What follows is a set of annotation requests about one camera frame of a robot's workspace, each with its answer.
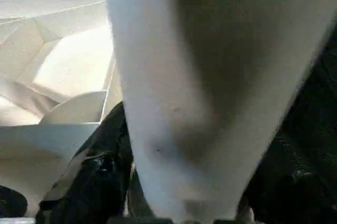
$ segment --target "black object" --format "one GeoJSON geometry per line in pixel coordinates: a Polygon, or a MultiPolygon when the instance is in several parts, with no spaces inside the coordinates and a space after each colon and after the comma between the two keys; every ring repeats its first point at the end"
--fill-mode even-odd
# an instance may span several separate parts
{"type": "MultiPolygon", "coordinates": [[[[142,217],[142,218],[111,218],[107,224],[173,224],[171,219],[161,219],[155,217],[142,217]]],[[[185,221],[183,224],[200,224],[197,221],[185,221]]],[[[235,220],[216,220],[214,224],[244,224],[235,220]]]]}
{"type": "Polygon", "coordinates": [[[0,218],[22,217],[27,211],[27,200],[19,192],[0,186],[0,218]]]}
{"type": "Polygon", "coordinates": [[[40,203],[36,223],[106,224],[121,216],[133,161],[123,104],[102,121],[40,203]]]}
{"type": "Polygon", "coordinates": [[[113,217],[107,224],[173,224],[171,219],[113,217]]]}

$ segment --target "black fabric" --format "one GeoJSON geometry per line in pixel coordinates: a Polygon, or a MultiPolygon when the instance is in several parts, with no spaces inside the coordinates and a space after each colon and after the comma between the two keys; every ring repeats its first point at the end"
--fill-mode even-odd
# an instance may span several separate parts
{"type": "Polygon", "coordinates": [[[0,186],[0,218],[22,217],[27,210],[27,200],[19,192],[0,186]]]}
{"type": "Polygon", "coordinates": [[[246,194],[266,223],[337,223],[337,28],[246,194]]]}
{"type": "Polygon", "coordinates": [[[66,172],[40,204],[36,223],[106,224],[123,213],[133,161],[123,104],[118,104],[84,143],[66,172]],[[68,186],[65,195],[59,187],[68,186]]]}

